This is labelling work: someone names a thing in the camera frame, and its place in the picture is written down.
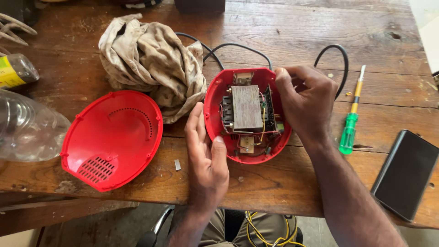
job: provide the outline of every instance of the fingernail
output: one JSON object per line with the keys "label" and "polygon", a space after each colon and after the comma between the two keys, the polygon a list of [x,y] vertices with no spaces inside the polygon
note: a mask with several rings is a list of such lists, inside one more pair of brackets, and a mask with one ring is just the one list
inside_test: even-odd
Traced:
{"label": "fingernail", "polygon": [[278,68],[276,69],[274,72],[276,73],[276,75],[282,73],[284,71],[284,68]]}
{"label": "fingernail", "polygon": [[214,141],[217,141],[217,142],[222,142],[222,143],[224,143],[224,139],[221,137],[221,136],[217,136],[217,137],[215,137],[215,139],[213,139]]}

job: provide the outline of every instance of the red plastic cover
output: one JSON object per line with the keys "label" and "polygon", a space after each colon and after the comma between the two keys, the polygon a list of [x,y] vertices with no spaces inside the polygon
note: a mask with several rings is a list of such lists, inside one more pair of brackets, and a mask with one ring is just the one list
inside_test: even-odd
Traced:
{"label": "red plastic cover", "polygon": [[110,92],[76,115],[64,139],[61,164],[100,192],[116,189],[149,164],[162,133],[162,114],[149,96]]}
{"label": "red plastic cover", "polygon": [[209,137],[213,140],[216,136],[222,135],[224,126],[222,124],[220,116],[220,103],[223,100],[223,96],[229,95],[226,90],[228,85],[233,82],[233,75],[235,73],[249,73],[253,72],[252,85],[258,85],[259,91],[263,92],[265,88],[270,85],[272,90],[272,102],[274,112],[280,114],[282,119],[284,119],[284,133],[280,138],[276,139],[271,145],[271,152],[269,154],[261,154],[258,156],[247,156],[238,153],[236,155],[235,150],[237,149],[237,138],[234,138],[234,134],[223,135],[224,143],[227,147],[227,157],[244,164],[258,164],[268,161],[275,157],[287,144],[290,135],[291,127],[285,121],[284,111],[282,109],[281,98],[279,91],[274,83],[276,79],[276,74],[267,68],[256,68],[256,69],[225,69],[221,71],[212,81],[209,88],[207,89],[206,98],[204,100],[204,120]]}

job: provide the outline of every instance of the clear plastic bottle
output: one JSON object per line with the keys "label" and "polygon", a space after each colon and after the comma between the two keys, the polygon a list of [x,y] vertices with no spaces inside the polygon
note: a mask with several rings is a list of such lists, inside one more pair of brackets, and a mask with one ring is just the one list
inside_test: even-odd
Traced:
{"label": "clear plastic bottle", "polygon": [[59,155],[70,126],[55,110],[0,89],[0,159],[44,161]]}
{"label": "clear plastic bottle", "polygon": [[40,75],[23,54],[0,57],[0,88],[8,89],[38,81]]}

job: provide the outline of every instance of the wooden tabletop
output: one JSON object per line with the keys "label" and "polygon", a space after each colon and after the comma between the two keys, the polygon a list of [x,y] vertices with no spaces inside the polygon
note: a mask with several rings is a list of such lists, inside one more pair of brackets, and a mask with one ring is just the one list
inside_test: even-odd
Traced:
{"label": "wooden tabletop", "polygon": [[[142,22],[160,22],[188,33],[210,47],[236,42],[255,48],[274,67],[312,64],[329,44],[344,46],[349,76],[334,105],[332,134],[337,141],[350,111],[359,71],[366,64],[358,107],[355,151],[346,156],[367,187],[374,183],[392,143],[402,129],[439,146],[439,94],[408,0],[229,0],[223,14],[181,14],[172,0],[144,10],[121,9],[107,0],[74,0],[47,5],[34,26],[37,36],[20,35],[23,53],[41,79],[19,92],[56,109],[73,121],[95,99],[112,91],[99,60],[97,43],[113,17],[141,12]],[[217,52],[227,69],[266,66],[247,50],[225,47]],[[342,56],[329,50],[319,68],[340,82]],[[208,82],[219,72],[209,59]],[[68,196],[184,204],[188,196],[187,154],[183,127],[187,118],[164,127],[154,159],[133,181],[100,193],[63,171],[59,158],[39,163],[0,163],[0,190],[57,193]],[[176,171],[179,159],[182,170]],[[230,186],[220,206],[234,209],[323,217],[312,164],[293,133],[288,146],[259,165],[228,161]],[[439,228],[439,166],[427,187],[413,226]]]}

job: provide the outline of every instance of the hand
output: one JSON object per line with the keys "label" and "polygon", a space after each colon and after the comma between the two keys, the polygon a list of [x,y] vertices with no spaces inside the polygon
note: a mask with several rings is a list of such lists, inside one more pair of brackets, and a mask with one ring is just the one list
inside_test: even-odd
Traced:
{"label": "hand", "polygon": [[338,85],[314,68],[292,66],[276,70],[276,86],[285,117],[305,148],[328,141]]}
{"label": "hand", "polygon": [[204,104],[199,102],[189,115],[184,132],[189,158],[189,208],[213,214],[229,187],[227,149],[221,136],[209,148],[204,127]]}

